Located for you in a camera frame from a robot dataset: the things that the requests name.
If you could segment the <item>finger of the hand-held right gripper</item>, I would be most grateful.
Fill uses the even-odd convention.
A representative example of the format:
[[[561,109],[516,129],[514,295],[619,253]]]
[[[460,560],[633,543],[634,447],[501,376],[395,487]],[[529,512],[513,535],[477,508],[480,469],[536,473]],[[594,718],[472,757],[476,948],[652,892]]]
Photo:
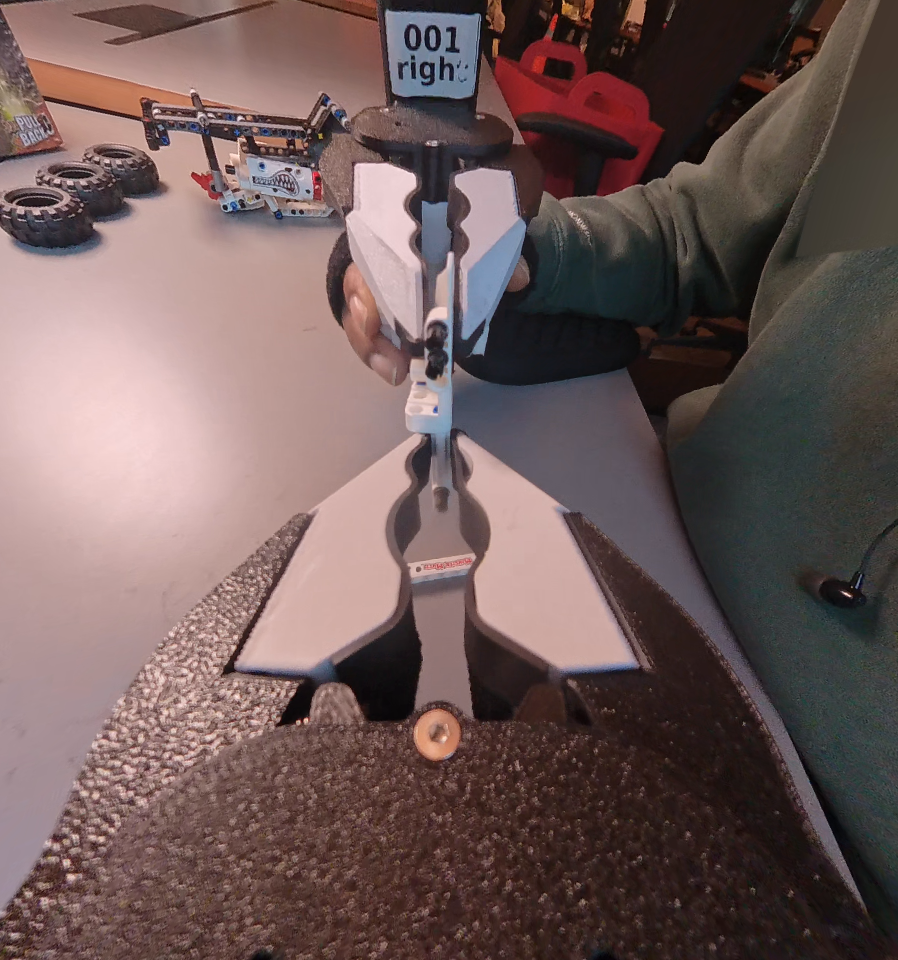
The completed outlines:
[[[353,207],[346,215],[352,259],[371,291],[383,328],[413,350],[421,349],[426,317],[426,261],[421,227],[409,210],[419,190],[415,173],[389,163],[353,168]]]
[[[514,175],[478,168],[453,176],[455,356],[480,354],[489,324],[522,253]]]

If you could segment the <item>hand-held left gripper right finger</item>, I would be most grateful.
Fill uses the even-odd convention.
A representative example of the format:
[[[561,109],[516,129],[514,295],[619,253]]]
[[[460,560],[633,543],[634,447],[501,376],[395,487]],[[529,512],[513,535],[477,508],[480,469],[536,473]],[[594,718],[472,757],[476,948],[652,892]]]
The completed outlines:
[[[535,685],[639,669],[568,511],[463,433],[460,532],[476,555],[464,650],[474,706],[518,706]]]

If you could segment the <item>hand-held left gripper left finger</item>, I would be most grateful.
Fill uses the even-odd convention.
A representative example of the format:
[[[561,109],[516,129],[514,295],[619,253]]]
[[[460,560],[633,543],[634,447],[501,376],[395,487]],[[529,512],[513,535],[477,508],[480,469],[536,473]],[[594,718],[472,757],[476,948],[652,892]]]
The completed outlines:
[[[320,502],[235,659],[243,674],[334,679],[344,659],[395,627],[410,597],[397,516],[428,476],[410,435]]]

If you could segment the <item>white beam with red label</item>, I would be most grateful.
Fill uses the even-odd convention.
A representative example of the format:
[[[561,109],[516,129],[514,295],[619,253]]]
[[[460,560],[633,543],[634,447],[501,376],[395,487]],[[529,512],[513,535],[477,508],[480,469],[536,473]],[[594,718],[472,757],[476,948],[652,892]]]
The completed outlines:
[[[475,557],[463,532],[452,435],[431,440],[429,471],[417,497],[419,530],[406,552],[414,585],[465,575]]]

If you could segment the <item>white toy truck chassis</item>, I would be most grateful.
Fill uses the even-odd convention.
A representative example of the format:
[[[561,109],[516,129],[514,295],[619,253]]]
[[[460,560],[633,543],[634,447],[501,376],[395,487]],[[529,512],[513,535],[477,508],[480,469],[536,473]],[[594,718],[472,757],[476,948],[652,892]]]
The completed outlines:
[[[305,119],[207,105],[197,90],[191,106],[141,100],[144,134],[152,150],[170,145],[170,133],[200,135],[210,165],[191,177],[224,212],[268,207],[285,216],[327,218],[319,161],[335,134],[347,133],[346,111],[320,93]]]

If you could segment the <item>white spotted toy brick assembly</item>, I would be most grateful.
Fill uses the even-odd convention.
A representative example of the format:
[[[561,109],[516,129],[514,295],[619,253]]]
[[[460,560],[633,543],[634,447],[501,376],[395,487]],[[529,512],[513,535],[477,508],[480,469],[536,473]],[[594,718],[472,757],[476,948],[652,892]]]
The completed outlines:
[[[453,422],[453,306],[433,306],[423,323],[422,334],[421,352],[409,365],[406,427],[411,433],[444,442]]]

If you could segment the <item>person's right forearm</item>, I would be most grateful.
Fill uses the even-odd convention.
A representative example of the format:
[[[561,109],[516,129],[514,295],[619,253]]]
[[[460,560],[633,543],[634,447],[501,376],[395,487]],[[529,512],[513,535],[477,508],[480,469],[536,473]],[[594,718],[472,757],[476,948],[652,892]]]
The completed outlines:
[[[749,306],[811,162],[808,71],[755,105],[701,164],[604,197],[544,194],[527,228],[529,314],[575,313],[671,332]]]

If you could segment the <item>grey desk with wooden edge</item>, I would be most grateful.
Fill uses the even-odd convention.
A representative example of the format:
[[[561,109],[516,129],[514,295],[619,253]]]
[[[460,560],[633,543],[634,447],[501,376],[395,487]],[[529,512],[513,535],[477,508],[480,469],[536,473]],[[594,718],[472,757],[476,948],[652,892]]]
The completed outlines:
[[[382,102],[374,14],[358,2],[3,4],[48,100],[140,116],[140,99],[302,117],[320,91],[350,113]]]

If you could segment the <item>person's right hand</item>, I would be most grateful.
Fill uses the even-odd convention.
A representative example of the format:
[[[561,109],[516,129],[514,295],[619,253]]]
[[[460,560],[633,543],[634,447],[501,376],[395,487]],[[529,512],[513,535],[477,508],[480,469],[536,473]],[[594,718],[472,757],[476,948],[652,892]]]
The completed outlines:
[[[411,354],[383,333],[371,289],[355,263],[345,272],[343,294],[342,327],[352,350],[386,384],[399,386],[409,374]]]

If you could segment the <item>red office chair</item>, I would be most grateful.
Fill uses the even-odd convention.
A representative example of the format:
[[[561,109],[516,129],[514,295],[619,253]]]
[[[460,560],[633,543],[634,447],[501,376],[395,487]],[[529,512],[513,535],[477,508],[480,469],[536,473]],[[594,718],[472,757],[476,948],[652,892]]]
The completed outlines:
[[[663,135],[640,89],[588,74],[577,47],[551,40],[531,43],[518,61],[498,56],[494,73],[553,197],[605,196],[639,182]]]

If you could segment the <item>black toy tire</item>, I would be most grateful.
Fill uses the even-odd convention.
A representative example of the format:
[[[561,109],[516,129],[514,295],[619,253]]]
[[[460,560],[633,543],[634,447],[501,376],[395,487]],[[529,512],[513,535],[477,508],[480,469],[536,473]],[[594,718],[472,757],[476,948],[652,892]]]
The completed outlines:
[[[0,191],[0,227],[24,245],[40,248],[77,246],[94,234],[81,199],[36,185]]]
[[[143,150],[116,143],[99,143],[86,148],[82,159],[114,177],[125,196],[149,195],[160,186],[155,162]]]
[[[96,163],[52,163],[36,172],[35,183],[63,190],[82,201],[93,219],[116,214],[124,205],[124,193],[119,180]]]

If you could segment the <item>black earbud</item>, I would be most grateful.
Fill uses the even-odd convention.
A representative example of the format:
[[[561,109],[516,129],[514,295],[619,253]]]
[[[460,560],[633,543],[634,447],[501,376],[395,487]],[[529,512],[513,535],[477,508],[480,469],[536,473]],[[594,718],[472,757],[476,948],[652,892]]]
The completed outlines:
[[[866,574],[863,570],[856,571],[848,580],[826,577],[819,582],[817,594],[823,602],[833,607],[845,610],[860,609],[868,602],[864,591],[865,578]]]

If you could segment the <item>toy truck box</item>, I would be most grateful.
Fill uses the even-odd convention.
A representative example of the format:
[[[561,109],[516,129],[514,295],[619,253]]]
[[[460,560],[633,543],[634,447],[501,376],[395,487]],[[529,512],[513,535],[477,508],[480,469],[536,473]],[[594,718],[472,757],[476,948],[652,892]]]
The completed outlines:
[[[0,8],[0,159],[61,145],[55,121]]]

